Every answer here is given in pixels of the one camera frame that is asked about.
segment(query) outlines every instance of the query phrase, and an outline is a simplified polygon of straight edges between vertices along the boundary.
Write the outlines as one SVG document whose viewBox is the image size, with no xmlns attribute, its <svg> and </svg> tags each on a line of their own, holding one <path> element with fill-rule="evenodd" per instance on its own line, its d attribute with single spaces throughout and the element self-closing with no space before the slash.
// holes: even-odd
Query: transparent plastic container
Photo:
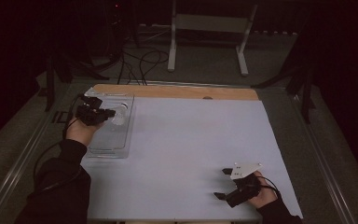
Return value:
<svg viewBox="0 0 358 224">
<path fill-rule="evenodd" d="M 103 127 L 94 134 L 86 156 L 127 158 L 130 151 L 133 124 L 133 94 L 96 92 L 91 88 L 85 95 L 101 99 L 103 101 L 100 106 L 101 109 L 116 111 L 115 116 L 105 121 Z"/>
</svg>

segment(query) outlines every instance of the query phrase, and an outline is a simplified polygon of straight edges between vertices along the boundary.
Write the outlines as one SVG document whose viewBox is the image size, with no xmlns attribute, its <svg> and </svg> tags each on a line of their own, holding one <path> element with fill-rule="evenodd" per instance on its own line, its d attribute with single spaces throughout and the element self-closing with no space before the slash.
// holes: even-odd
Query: white paper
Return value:
<svg viewBox="0 0 358 224">
<path fill-rule="evenodd" d="M 260 101 L 136 97 L 127 159 L 85 158 L 91 175 L 89 218 L 114 220 L 257 220 L 214 192 L 235 189 L 222 169 L 261 163 L 293 215 L 296 195 Z"/>
</svg>

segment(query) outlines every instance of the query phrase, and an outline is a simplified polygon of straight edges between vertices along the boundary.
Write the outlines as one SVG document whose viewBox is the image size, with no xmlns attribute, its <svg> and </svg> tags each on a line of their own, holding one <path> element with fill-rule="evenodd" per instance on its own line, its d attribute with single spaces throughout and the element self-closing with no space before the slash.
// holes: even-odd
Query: wooden edge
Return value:
<svg viewBox="0 0 358 224">
<path fill-rule="evenodd" d="M 111 84 L 97 84 L 93 87 L 93 89 L 97 92 L 132 93 L 135 97 L 259 100 L 257 93 L 252 89 L 185 86 L 135 86 Z"/>
</svg>

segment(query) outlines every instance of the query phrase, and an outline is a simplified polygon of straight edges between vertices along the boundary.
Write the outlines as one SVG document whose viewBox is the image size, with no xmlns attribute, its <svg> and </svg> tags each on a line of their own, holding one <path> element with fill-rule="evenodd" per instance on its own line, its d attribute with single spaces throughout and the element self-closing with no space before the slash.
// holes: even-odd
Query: person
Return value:
<svg viewBox="0 0 358 224">
<path fill-rule="evenodd" d="M 66 139 L 60 142 L 60 155 L 44 162 L 39 169 L 34 192 L 28 196 L 16 224 L 87 223 L 91 178 L 80 163 L 102 124 L 87 126 L 80 119 L 72 119 L 71 123 Z M 260 172 L 256 171 L 255 175 L 261 176 L 262 185 L 269 185 Z M 248 202 L 263 217 L 263 224 L 301 223 L 300 217 L 292 216 L 272 189 L 262 188 Z"/>
</svg>

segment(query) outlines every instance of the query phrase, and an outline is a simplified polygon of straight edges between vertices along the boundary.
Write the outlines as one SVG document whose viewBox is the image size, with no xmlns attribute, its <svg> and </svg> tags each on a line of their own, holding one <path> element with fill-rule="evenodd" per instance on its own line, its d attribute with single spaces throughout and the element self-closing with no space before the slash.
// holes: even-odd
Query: hand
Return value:
<svg viewBox="0 0 358 224">
<path fill-rule="evenodd" d="M 86 147 L 90 144 L 92 136 L 103 126 L 103 123 L 87 126 L 80 119 L 71 119 L 71 124 L 66 131 L 66 139 L 75 140 Z"/>
<path fill-rule="evenodd" d="M 260 172 L 255 171 L 255 176 L 262 176 Z M 266 179 L 259 177 L 261 185 L 269 186 Z M 255 208 L 261 208 L 262 206 L 272 203 L 277 200 L 278 197 L 272 189 L 261 188 L 260 193 L 257 196 L 248 200 L 248 202 L 253 205 Z"/>
</svg>

